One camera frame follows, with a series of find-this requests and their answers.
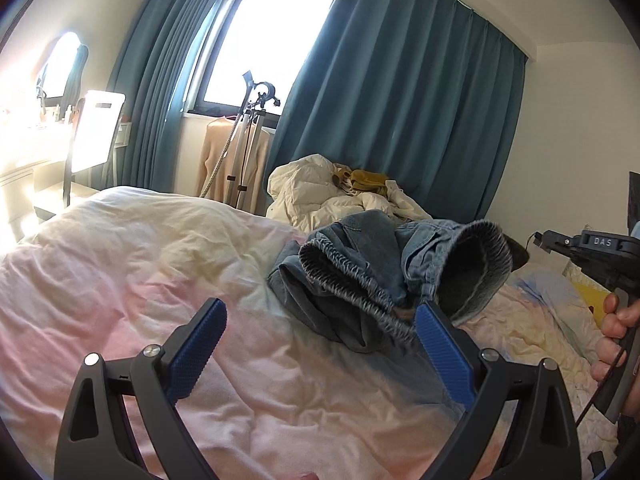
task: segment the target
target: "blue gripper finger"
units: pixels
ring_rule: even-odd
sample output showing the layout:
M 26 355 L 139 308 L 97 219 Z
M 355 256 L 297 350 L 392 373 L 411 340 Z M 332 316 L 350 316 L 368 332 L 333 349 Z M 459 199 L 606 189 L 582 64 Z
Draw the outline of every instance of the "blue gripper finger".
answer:
M 226 328 L 225 304 L 213 298 L 207 303 L 210 303 L 208 311 L 191 331 L 169 365 L 171 380 L 165 394 L 174 405 L 179 399 L 191 395 Z
M 473 369 L 449 330 L 426 304 L 416 311 L 415 327 L 449 397 L 470 410 L 476 400 Z

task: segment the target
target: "beige sweater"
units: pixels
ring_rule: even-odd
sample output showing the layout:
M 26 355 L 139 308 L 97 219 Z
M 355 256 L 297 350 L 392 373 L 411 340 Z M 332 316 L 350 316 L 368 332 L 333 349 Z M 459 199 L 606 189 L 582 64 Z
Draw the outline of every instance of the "beige sweater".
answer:
M 202 154 L 200 155 L 200 163 L 198 165 L 198 184 L 196 188 L 197 195 L 200 195 L 200 192 L 209 179 L 209 175 L 211 175 L 211 173 L 213 172 L 213 168 L 218 161 L 218 157 L 220 156 L 222 149 L 225 147 L 226 138 L 228 137 L 229 132 L 231 131 L 231 128 L 233 126 L 234 122 L 230 119 L 227 119 L 226 117 L 215 119 L 207 125 L 207 133 L 202 145 Z M 241 146 L 242 152 L 244 152 L 247 142 L 249 142 L 250 146 L 252 136 L 249 135 L 248 137 L 248 139 L 245 138 L 244 140 L 244 146 Z M 255 213 L 258 207 L 258 200 L 260 199 L 261 195 L 260 188 L 262 185 L 262 176 L 264 174 L 267 154 L 269 153 L 270 140 L 270 134 L 262 130 L 260 132 L 260 139 L 258 140 L 257 157 L 255 163 L 252 165 L 252 167 L 249 168 L 246 167 L 245 163 L 244 183 L 247 186 L 247 191 L 244 197 L 244 203 L 242 204 L 242 209 L 249 213 Z M 224 202 L 227 186 L 226 176 L 231 171 L 231 167 L 234 163 L 234 155 L 236 153 L 237 146 L 238 136 L 234 136 L 234 138 L 231 140 L 231 145 L 229 146 L 226 157 L 222 161 L 222 165 L 220 166 L 218 175 L 216 176 L 215 181 L 213 182 L 211 188 L 209 189 L 209 192 L 207 193 L 207 198 L 217 200 L 218 202 Z M 238 196 L 238 192 L 236 191 L 238 183 L 239 175 L 237 176 L 236 182 L 234 183 L 234 194 L 231 200 L 231 205 L 233 206 L 236 205 Z

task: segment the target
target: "white puffer jacket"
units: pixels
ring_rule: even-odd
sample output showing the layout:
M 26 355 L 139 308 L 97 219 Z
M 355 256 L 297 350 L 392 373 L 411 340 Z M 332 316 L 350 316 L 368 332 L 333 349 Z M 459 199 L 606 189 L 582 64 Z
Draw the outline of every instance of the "white puffer jacket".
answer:
M 395 180 L 386 181 L 387 199 L 372 192 L 348 196 L 332 183 L 333 173 L 333 163 L 318 154 L 273 170 L 267 192 L 274 202 L 267 209 L 267 218 L 285 222 L 305 233 L 369 209 L 379 209 L 401 219 L 431 219 Z

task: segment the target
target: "blue curtain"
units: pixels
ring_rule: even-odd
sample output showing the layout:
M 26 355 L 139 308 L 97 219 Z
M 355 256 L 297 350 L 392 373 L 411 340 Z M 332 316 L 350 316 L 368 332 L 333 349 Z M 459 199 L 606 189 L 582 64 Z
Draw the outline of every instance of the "blue curtain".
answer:
M 223 0 L 148 0 L 116 61 L 108 89 L 126 95 L 132 127 L 121 183 L 170 192 L 178 126 L 191 70 Z
M 60 99 L 60 117 L 63 117 L 69 105 L 73 107 L 78 103 L 80 97 L 80 86 L 82 84 L 82 71 L 89 57 L 89 48 L 86 45 L 80 45 L 76 52 L 71 72 L 66 78 L 65 91 Z
M 388 174 L 436 217 L 481 218 L 509 154 L 526 61 L 457 0 L 334 0 L 266 175 L 321 153 Z

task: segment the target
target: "white chair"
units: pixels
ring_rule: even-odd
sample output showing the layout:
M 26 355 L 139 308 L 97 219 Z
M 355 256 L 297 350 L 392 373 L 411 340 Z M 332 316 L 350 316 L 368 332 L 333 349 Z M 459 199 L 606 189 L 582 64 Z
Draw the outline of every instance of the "white chair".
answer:
M 75 173 L 104 164 L 102 186 L 105 186 L 109 168 L 106 162 L 113 151 L 124 99 L 123 94 L 89 90 L 84 100 L 78 102 L 64 179 L 34 195 L 33 208 L 40 220 L 49 220 L 69 205 L 98 193 L 96 189 L 72 182 Z

